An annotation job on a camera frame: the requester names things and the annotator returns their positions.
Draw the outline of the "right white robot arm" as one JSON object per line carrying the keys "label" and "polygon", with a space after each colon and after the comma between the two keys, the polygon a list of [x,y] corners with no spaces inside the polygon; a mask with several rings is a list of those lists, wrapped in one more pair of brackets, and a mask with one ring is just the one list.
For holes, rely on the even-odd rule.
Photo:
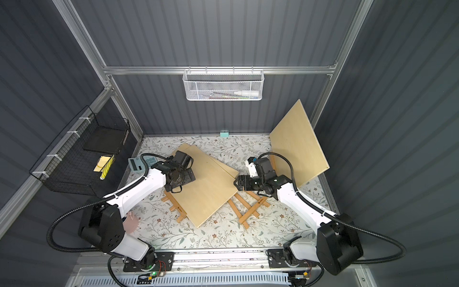
{"label": "right white robot arm", "polygon": [[294,180],[278,175],[267,158],[250,157],[246,161],[248,175],[239,175],[234,185],[239,191],[252,191],[259,197],[272,197],[296,212],[309,226],[316,241],[301,236],[283,245],[280,259],[274,266],[297,267],[302,263],[319,263],[332,275],[337,275],[363,256],[357,231],[329,219],[337,214],[326,210],[298,191]]}

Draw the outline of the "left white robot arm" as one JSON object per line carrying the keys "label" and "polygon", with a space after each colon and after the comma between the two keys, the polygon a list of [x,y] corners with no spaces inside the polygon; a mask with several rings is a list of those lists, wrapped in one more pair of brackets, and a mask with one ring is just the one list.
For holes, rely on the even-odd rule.
{"label": "left white robot arm", "polygon": [[131,262],[140,264],[147,271],[157,266],[154,248],[130,235],[123,226],[128,213],[144,198],[158,189],[172,193],[196,180],[192,171],[194,159],[183,152],[162,159],[149,166],[141,154],[145,166],[144,174],[136,181],[104,197],[103,203],[95,203],[83,212],[78,235],[98,250],[112,255],[120,255]]}

